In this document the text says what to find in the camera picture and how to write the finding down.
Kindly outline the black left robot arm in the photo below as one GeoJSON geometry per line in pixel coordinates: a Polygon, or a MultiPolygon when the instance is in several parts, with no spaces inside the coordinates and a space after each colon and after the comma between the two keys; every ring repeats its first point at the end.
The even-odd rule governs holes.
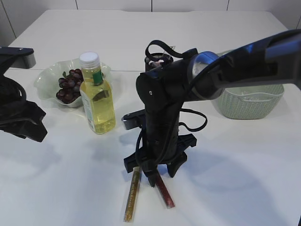
{"type": "Polygon", "coordinates": [[[27,100],[19,83],[5,76],[0,79],[0,130],[42,142],[48,133],[42,123],[45,115],[35,102],[27,100]]]}

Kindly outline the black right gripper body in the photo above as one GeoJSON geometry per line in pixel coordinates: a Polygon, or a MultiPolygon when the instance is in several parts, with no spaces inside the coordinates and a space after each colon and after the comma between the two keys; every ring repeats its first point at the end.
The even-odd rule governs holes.
{"type": "MultiPolygon", "coordinates": [[[[181,153],[189,147],[195,147],[197,139],[192,134],[174,136],[170,141],[170,147],[167,153],[159,165],[167,165],[174,161],[181,153]]],[[[157,165],[155,160],[160,156],[163,149],[163,144],[159,144],[155,141],[153,144],[148,141],[147,147],[141,147],[138,150],[138,157],[140,160],[140,166],[154,166],[157,165]]]]}

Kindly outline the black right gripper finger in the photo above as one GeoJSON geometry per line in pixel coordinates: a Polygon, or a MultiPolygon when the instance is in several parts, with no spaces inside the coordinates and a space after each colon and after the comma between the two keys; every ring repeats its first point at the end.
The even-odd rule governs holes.
{"type": "Polygon", "coordinates": [[[171,178],[176,175],[178,169],[187,161],[187,154],[181,153],[173,162],[167,164],[167,171],[171,178]]]}
{"type": "Polygon", "coordinates": [[[142,170],[145,176],[148,179],[148,182],[151,187],[154,187],[158,177],[158,168],[157,165],[154,166],[142,166],[142,170]]]}

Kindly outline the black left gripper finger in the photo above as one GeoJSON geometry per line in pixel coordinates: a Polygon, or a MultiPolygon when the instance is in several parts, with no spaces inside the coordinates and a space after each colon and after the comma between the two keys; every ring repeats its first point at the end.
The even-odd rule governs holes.
{"type": "Polygon", "coordinates": [[[0,130],[16,137],[29,138],[36,142],[42,142],[48,133],[43,124],[43,119],[37,121],[29,119],[1,120],[0,130]]]}

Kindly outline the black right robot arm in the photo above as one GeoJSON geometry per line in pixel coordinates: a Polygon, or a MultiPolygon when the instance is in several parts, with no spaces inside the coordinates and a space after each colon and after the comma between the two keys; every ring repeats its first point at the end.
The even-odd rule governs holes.
{"type": "Polygon", "coordinates": [[[146,70],[136,79],[136,90],[144,109],[123,116],[127,130],[140,128],[135,152],[124,159],[127,172],[140,167],[151,186],[161,164],[173,177],[187,161],[185,150],[197,139],[179,135],[183,104],[217,99],[224,89],[272,84],[301,85],[301,32],[288,30],[218,56],[193,48],[177,53],[160,40],[165,56],[161,65],[146,70]]]}

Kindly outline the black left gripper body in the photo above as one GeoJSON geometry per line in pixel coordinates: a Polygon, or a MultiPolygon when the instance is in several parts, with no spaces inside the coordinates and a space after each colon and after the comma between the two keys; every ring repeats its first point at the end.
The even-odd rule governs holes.
{"type": "Polygon", "coordinates": [[[35,103],[31,101],[26,101],[24,109],[17,115],[11,116],[8,119],[1,120],[11,120],[11,119],[29,119],[37,121],[39,119],[44,119],[46,113],[35,103]]]}

